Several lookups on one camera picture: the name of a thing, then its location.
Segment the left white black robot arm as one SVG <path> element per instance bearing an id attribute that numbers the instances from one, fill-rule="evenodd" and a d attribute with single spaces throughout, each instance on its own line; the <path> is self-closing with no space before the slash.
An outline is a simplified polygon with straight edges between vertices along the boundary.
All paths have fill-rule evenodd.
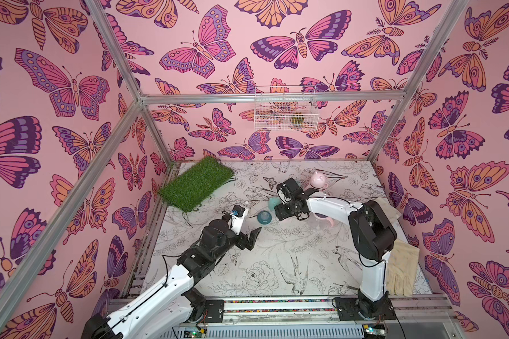
<path id="1" fill-rule="evenodd" d="M 261 227 L 241 232 L 242 219 L 212 220 L 165 276 L 128 305 L 104 317 L 92 316 L 82 338 L 159 338 L 201 310 L 205 299 L 195 285 L 212 272 L 233 247 L 252 250 Z"/>

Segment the dark teal nipple collar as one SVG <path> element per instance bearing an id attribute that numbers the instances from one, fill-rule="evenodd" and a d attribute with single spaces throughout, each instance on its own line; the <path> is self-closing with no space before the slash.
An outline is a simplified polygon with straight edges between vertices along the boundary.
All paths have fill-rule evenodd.
<path id="1" fill-rule="evenodd" d="M 262 210 L 257 214 L 257 221 L 261 225 L 268 225 L 272 222 L 272 215 L 267 210 Z"/>

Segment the green artificial grass mat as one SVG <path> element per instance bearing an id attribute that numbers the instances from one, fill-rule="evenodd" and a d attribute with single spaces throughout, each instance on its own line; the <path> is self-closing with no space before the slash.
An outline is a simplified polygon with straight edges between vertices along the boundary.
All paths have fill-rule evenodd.
<path id="1" fill-rule="evenodd" d="M 189 213 L 233 177 L 232 169 L 222 165 L 216 158 L 206 157 L 162 187 L 158 193 L 168 205 Z"/>

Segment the teal bottle cap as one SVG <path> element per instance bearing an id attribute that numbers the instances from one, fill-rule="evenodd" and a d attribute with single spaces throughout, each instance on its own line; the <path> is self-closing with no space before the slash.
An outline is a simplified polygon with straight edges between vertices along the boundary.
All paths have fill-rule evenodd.
<path id="1" fill-rule="evenodd" d="M 274 212 L 275 208 L 281 204 L 281 199 L 277 196 L 271 197 L 268 200 L 268 209 L 270 212 Z"/>

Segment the beige work glove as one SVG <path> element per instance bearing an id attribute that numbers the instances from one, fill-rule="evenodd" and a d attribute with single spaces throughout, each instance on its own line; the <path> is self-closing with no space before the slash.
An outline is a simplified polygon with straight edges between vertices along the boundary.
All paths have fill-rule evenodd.
<path id="1" fill-rule="evenodd" d="M 393 207 L 387 198 L 377 197 L 375 202 L 381 207 L 384 214 L 387 216 L 391 223 L 397 222 L 402 216 L 402 213 Z"/>

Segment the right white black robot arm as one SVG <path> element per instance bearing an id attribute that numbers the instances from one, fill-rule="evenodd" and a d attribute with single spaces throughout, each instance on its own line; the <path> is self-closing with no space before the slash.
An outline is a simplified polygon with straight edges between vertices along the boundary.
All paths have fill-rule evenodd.
<path id="1" fill-rule="evenodd" d="M 293 178 L 278 184 L 277 194 L 281 203 L 274 211 L 280 221 L 292 217 L 301 221 L 315 214 L 349 226 L 362 265 L 356 309 L 363 319 L 379 317 L 388 301 L 387 264 L 397 239 L 397 232 L 379 203 L 352 203 L 321 194 L 315 188 L 304 190 Z"/>

